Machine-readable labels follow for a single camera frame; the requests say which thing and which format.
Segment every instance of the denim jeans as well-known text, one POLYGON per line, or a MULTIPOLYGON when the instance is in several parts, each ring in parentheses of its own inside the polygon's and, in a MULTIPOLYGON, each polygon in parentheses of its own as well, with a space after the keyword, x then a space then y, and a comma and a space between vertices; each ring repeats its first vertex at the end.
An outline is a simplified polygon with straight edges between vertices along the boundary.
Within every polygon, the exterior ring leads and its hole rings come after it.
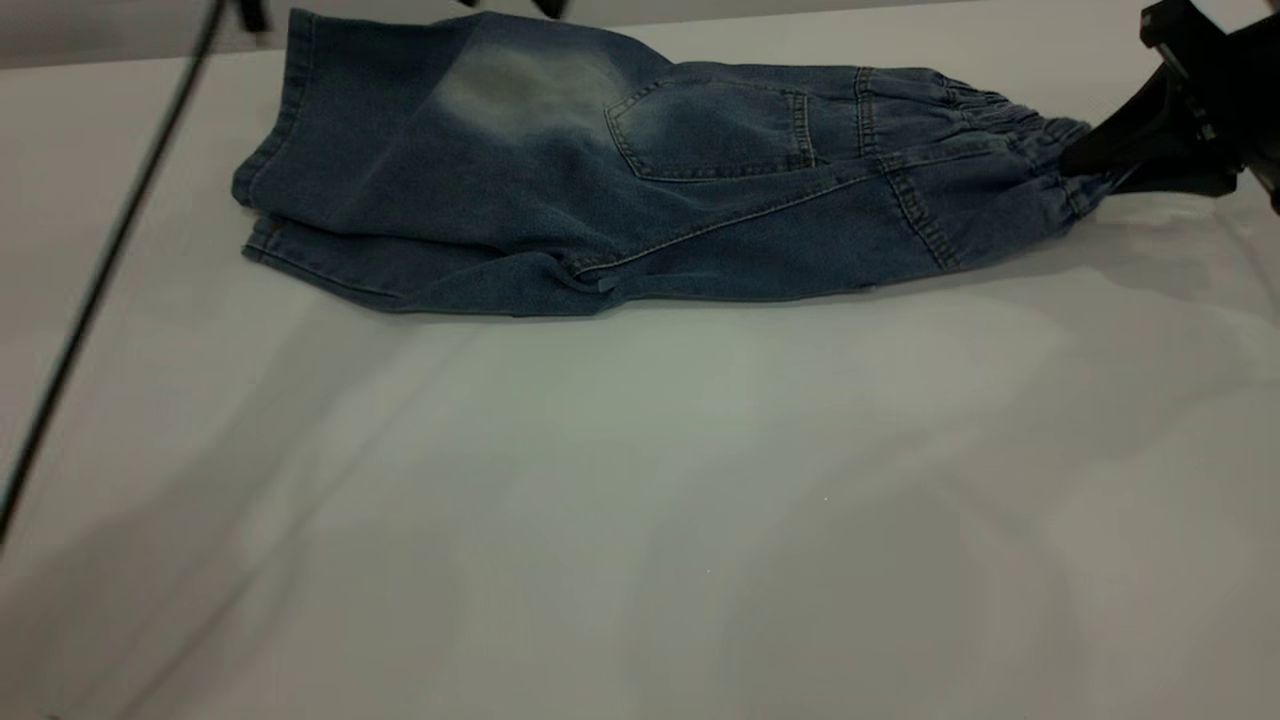
POLYGON ((378 310, 580 315, 783 300, 988 264, 1119 178, 1088 127, 928 69, 673 64, 481 13, 294 10, 275 128, 237 170, 244 255, 378 310))

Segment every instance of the folded jeans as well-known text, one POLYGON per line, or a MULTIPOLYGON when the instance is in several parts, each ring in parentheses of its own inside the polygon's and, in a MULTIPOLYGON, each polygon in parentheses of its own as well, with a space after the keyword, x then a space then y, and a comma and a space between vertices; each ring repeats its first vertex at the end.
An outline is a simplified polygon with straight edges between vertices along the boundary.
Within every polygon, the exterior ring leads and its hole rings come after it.
POLYGON ((1088 132, 928 69, 673 64, 607 31, 294 10, 244 255, 376 310, 584 315, 989 264, 1120 178, 1088 132))

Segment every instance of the blue denim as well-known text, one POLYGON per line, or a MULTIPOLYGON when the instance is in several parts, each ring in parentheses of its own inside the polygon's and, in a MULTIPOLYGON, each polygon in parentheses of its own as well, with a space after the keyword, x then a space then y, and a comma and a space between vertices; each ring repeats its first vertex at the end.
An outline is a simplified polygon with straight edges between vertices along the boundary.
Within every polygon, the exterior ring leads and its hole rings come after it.
POLYGON ((294 10, 244 255, 378 310, 582 315, 988 264, 1119 178, 1088 131, 927 69, 673 64, 600 29, 294 10))

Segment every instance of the gray wall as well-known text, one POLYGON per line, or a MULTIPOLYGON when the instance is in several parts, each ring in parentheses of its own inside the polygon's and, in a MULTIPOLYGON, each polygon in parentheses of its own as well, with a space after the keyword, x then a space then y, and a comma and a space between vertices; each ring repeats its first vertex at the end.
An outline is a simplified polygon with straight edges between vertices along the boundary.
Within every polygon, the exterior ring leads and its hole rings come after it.
MULTIPOLYGON (((576 0, 568 19, 616 27, 931 1, 940 0, 576 0)), ((207 5, 209 0, 0 0, 0 68, 184 55, 207 5)), ((278 22, 292 5, 411 23, 467 12, 449 0, 279 0, 269 5, 278 22)), ((529 0, 488 0, 483 6, 534 13, 529 0)), ((283 46, 283 41, 276 32, 268 46, 283 46)), ((253 49, 253 41, 233 27, 224 28, 219 45, 253 49)))

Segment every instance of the white surface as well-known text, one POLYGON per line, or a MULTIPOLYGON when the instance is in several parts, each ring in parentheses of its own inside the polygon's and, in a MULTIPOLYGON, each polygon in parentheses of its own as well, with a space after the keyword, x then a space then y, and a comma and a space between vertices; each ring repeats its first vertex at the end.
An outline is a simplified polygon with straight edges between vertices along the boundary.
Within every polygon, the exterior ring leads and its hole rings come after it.
MULTIPOLYGON (((1156 64, 1142 5, 631 32, 1100 119, 1156 64)), ((6 451, 177 72, 0 74, 6 451)), ((279 76, 214 63, 140 228, 0 565, 0 717, 1280 707, 1280 222, 1252 181, 873 296, 388 318, 237 254, 279 76)))
MULTIPOLYGON (((3 0, 0 68, 175 58, 191 51, 210 0, 3 0)), ((568 18, 594 27, 813 13, 847 8, 918 5, 957 0, 572 0, 568 18)), ((530 0, 481 0, 483 9, 539 15, 530 0)), ((289 8, 337 17, 430 23, 468 13, 452 0, 268 0, 278 32, 268 47, 284 47, 289 8)), ((253 50, 228 13, 216 47, 253 50)))

